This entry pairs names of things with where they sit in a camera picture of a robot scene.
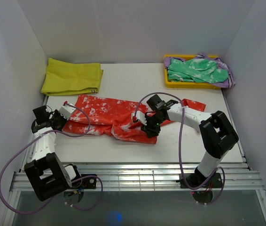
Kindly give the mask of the red tie-dye trousers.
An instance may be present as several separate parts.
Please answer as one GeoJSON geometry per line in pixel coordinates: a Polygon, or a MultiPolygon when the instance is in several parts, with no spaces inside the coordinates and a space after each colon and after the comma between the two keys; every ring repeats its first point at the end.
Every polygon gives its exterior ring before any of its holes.
{"type": "Polygon", "coordinates": [[[134,101],[81,94],[75,106],[89,117],[76,110],[63,131],[80,135],[85,132],[88,135],[107,135],[122,141],[154,145],[157,138],[148,138],[141,130],[141,123],[134,123],[131,119],[136,105],[134,101]]]}

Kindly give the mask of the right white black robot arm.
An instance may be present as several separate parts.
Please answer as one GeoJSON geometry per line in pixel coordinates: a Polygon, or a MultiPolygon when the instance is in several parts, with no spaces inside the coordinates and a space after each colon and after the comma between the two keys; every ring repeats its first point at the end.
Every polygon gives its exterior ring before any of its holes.
{"type": "Polygon", "coordinates": [[[194,173],[186,177],[181,172],[181,179],[191,190],[206,187],[221,168],[221,160],[239,141],[226,114],[222,111],[205,113],[192,109],[176,96],[166,102],[160,98],[159,92],[150,93],[147,97],[150,111],[143,113],[135,109],[132,113],[133,122],[142,123],[141,130],[148,138],[157,137],[165,121],[179,122],[182,127],[186,125],[198,131],[206,152],[194,173]]]}

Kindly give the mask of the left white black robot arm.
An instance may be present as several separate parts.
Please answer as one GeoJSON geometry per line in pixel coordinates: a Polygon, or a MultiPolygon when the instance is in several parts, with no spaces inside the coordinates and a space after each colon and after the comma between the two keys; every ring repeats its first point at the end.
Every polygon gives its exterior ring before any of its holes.
{"type": "Polygon", "coordinates": [[[52,112],[45,105],[33,109],[36,119],[31,130],[37,141],[31,162],[25,164],[24,171],[40,201],[82,184],[77,166],[63,166],[55,153],[56,132],[62,131],[75,110],[72,104],[52,112]]]}

